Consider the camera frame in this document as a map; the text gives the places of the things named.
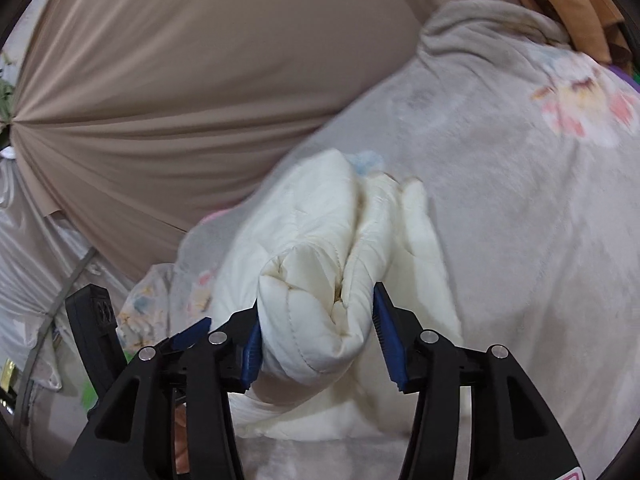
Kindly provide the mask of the person's left hand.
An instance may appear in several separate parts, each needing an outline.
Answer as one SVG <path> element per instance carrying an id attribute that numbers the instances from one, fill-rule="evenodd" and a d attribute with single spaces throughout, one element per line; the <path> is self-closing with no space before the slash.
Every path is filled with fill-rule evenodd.
<path id="1" fill-rule="evenodd" d="M 175 466 L 177 474 L 190 471 L 188 433 L 186 432 L 186 406 L 180 404 L 174 411 Z"/>

